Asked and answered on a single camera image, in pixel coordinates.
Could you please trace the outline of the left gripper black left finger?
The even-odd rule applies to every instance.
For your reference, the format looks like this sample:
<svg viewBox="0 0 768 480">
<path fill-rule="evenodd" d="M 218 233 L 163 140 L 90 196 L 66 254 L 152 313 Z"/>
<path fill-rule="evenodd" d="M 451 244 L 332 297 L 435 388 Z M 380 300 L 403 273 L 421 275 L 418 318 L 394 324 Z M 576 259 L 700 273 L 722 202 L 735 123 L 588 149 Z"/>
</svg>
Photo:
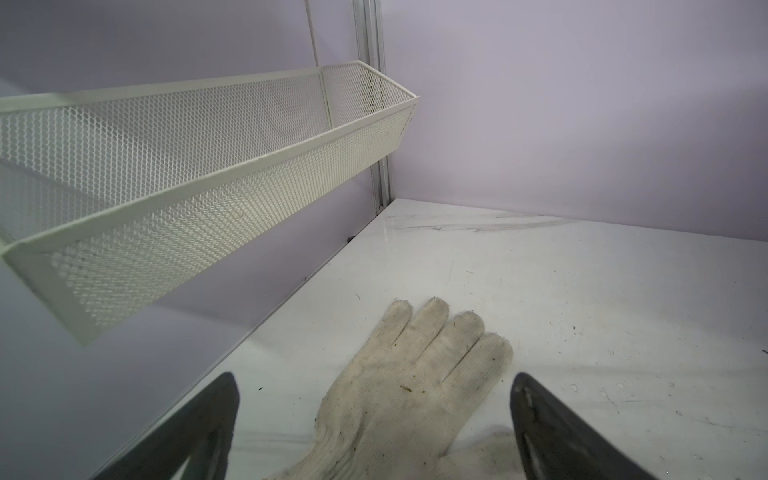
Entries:
<svg viewBox="0 0 768 480">
<path fill-rule="evenodd" d="M 240 403 L 235 377 L 219 375 L 97 479 L 223 479 Z"/>
</svg>

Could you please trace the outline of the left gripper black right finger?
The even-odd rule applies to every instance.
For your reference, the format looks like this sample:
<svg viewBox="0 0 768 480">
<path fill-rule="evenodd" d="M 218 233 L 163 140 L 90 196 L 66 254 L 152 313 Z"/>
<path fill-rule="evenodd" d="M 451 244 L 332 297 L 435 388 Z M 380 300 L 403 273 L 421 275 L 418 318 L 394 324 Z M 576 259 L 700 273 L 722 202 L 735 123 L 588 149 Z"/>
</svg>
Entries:
<svg viewBox="0 0 768 480">
<path fill-rule="evenodd" d="M 510 412 L 528 479 L 655 478 L 528 373 L 514 378 Z"/>
</svg>

